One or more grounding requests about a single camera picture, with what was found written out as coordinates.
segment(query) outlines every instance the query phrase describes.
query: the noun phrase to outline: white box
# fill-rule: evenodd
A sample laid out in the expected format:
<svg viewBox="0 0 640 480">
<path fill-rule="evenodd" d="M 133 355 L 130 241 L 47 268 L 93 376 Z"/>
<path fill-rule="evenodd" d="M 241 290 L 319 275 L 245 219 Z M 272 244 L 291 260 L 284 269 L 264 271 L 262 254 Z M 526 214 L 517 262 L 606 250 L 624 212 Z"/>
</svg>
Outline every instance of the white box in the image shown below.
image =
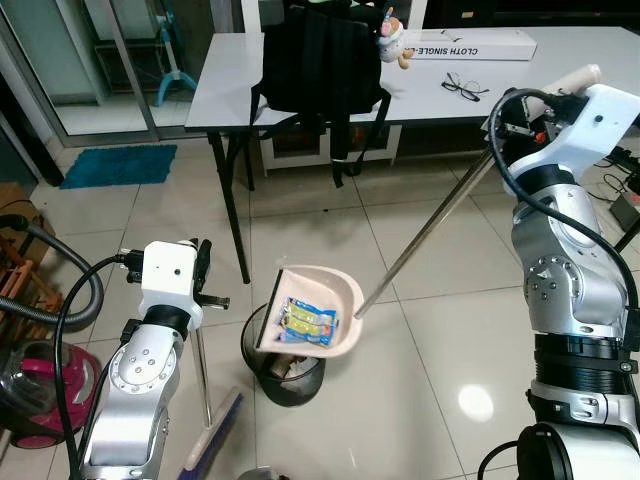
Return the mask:
<svg viewBox="0 0 640 480">
<path fill-rule="evenodd" d="M 531 60 L 538 44 L 522 30 L 458 28 L 407 30 L 415 60 Z"/>
</svg>

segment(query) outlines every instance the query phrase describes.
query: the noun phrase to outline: pink vacuum cleaner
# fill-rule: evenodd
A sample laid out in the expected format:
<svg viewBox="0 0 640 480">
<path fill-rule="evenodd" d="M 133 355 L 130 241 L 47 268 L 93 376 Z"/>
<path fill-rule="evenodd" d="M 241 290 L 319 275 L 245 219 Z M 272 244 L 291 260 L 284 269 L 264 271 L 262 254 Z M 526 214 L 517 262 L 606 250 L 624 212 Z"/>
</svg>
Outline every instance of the pink vacuum cleaner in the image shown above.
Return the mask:
<svg viewBox="0 0 640 480">
<path fill-rule="evenodd" d="M 63 345 L 62 375 L 74 432 L 84 426 L 100 376 L 98 360 Z M 19 448 L 45 448 L 64 440 L 53 382 L 53 344 L 28 340 L 0 350 L 0 427 Z"/>
</svg>

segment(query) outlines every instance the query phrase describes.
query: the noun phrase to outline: eyeglasses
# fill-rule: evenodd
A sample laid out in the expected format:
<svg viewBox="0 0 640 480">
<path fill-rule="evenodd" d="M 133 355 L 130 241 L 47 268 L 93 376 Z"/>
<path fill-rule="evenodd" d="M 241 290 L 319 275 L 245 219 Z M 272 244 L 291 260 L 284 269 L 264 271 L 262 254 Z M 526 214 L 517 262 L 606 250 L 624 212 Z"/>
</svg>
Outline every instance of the eyeglasses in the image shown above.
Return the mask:
<svg viewBox="0 0 640 480">
<path fill-rule="evenodd" d="M 487 93 L 489 91 L 488 88 L 484 90 L 480 90 L 480 85 L 478 82 L 473 80 L 462 85 L 462 81 L 460 80 L 460 76 L 454 72 L 447 72 L 447 80 L 442 82 L 444 88 L 449 90 L 450 92 L 455 92 L 456 90 L 460 90 L 460 95 L 462 95 L 467 100 L 471 100 L 472 102 L 479 102 L 480 97 L 478 97 L 481 93 Z"/>
</svg>

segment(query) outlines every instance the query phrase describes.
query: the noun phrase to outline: broom handle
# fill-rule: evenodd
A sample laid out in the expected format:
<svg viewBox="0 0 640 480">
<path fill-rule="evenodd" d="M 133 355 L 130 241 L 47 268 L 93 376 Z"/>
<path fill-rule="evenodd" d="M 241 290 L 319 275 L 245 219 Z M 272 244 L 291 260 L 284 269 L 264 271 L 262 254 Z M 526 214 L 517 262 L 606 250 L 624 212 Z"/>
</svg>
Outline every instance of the broom handle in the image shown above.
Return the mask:
<svg viewBox="0 0 640 480">
<path fill-rule="evenodd" d="M 404 249 L 404 252 L 400 254 L 396 262 L 391 266 L 387 274 L 382 277 L 380 283 L 373 291 L 369 297 L 365 300 L 362 306 L 358 309 L 355 318 L 362 318 L 365 313 L 376 303 L 376 300 L 382 295 L 382 292 L 389 286 L 391 281 L 396 277 L 396 275 L 400 272 L 402 267 L 404 267 L 405 263 L 409 261 L 409 259 L 416 252 L 418 247 L 422 244 L 422 242 L 433 232 L 444 220 L 449 216 L 449 214 L 453 211 L 454 208 L 458 206 L 458 204 L 464 200 L 464 198 L 473 190 L 473 187 L 484 177 L 484 175 L 489 171 L 491 166 L 493 165 L 493 157 L 491 156 L 491 152 L 489 150 L 485 150 L 482 152 L 482 155 L 476 162 L 469 168 L 467 173 L 462 177 L 462 179 L 457 183 L 457 185 L 449 192 L 447 198 L 443 200 L 443 202 L 438 206 L 436 211 L 431 215 L 431 218 L 427 220 L 427 223 L 424 224 L 422 229 L 418 232 L 418 234 L 411 240 L 411 243 L 407 245 L 407 248 Z"/>
<path fill-rule="evenodd" d="M 193 350 L 193 363 L 196 367 L 198 377 L 198 387 L 200 387 L 200 397 L 202 400 L 202 413 L 204 415 L 205 427 L 212 425 L 211 397 L 209 395 L 209 377 L 207 377 L 207 362 L 204 356 L 204 340 L 200 327 L 189 333 L 191 338 L 191 349 Z"/>
</svg>

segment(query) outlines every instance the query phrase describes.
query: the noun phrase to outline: black backpack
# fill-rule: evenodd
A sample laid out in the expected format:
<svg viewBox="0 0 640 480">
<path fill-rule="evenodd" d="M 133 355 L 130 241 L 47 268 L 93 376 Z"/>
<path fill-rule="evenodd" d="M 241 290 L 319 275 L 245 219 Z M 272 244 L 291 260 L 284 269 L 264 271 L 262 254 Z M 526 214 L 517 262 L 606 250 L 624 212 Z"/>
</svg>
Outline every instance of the black backpack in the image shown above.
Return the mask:
<svg viewBox="0 0 640 480">
<path fill-rule="evenodd" d="M 255 121 L 261 94 L 270 108 L 295 113 L 270 127 L 261 139 L 297 124 L 321 134 L 330 122 L 333 179 L 341 187 L 343 173 L 360 174 L 364 154 L 380 133 L 391 101 L 380 86 L 375 32 L 383 20 L 382 9 L 350 8 L 350 0 L 291 3 L 284 22 L 265 29 L 262 80 L 251 89 L 250 124 Z M 371 112 L 381 100 L 364 149 L 351 169 L 345 164 L 349 115 Z"/>
</svg>

